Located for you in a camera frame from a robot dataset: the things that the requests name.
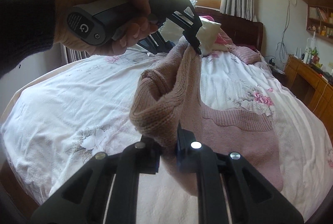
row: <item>hand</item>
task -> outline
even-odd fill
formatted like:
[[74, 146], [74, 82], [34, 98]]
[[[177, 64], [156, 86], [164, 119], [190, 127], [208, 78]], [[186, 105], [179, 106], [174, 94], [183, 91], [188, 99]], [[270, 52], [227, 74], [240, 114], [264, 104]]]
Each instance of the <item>hand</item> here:
[[109, 41], [102, 46], [92, 46], [75, 37], [66, 27], [66, 12], [69, 7], [87, 4], [97, 0], [56, 0], [56, 27], [54, 42], [62, 43], [66, 47], [87, 51], [90, 55], [121, 55], [127, 47], [135, 45], [139, 40], [157, 31], [157, 25], [148, 22], [146, 16], [150, 14], [148, 0], [131, 0], [133, 5], [142, 12], [142, 17], [132, 19], [128, 23], [126, 34], [122, 39]]

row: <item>bookshelf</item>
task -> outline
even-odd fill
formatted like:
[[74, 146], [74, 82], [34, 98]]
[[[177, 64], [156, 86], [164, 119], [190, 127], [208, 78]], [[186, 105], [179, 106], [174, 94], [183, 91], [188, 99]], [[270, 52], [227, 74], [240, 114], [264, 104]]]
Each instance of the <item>bookshelf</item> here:
[[313, 34], [314, 27], [316, 37], [333, 44], [333, 8], [308, 5], [306, 30]]

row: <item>window sill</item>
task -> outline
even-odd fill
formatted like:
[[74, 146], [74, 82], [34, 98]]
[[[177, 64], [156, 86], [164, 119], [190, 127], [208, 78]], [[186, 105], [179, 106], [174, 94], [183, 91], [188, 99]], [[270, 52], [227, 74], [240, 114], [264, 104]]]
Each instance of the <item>window sill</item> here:
[[221, 0], [197, 0], [197, 6], [203, 6], [213, 9], [219, 9], [221, 6]]

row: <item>pink sweater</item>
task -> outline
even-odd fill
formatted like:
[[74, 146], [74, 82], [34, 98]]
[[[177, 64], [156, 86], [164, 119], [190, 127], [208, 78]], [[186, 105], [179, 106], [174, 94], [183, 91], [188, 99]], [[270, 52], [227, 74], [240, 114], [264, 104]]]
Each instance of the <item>pink sweater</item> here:
[[162, 63], [142, 73], [129, 114], [136, 129], [164, 148], [162, 159], [169, 173], [192, 195], [195, 175], [180, 174], [175, 164], [179, 121], [213, 151], [242, 154], [281, 191], [278, 139], [267, 116], [209, 108], [201, 101], [200, 75], [201, 59], [182, 37]]

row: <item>knitted sweater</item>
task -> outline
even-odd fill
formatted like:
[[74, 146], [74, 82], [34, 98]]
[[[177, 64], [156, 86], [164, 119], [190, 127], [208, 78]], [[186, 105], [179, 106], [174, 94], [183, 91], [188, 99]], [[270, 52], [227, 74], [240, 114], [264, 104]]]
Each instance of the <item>knitted sweater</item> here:
[[52, 48], [55, 0], [0, 0], [0, 78], [24, 58]]
[[278, 139], [266, 115], [234, 109], [219, 111], [200, 97], [201, 59], [184, 37], [156, 68], [142, 73], [129, 117], [136, 129], [152, 137], [163, 151], [169, 173], [190, 194], [196, 194], [193, 174], [177, 172], [178, 122], [213, 151], [242, 154], [279, 191], [283, 180]]

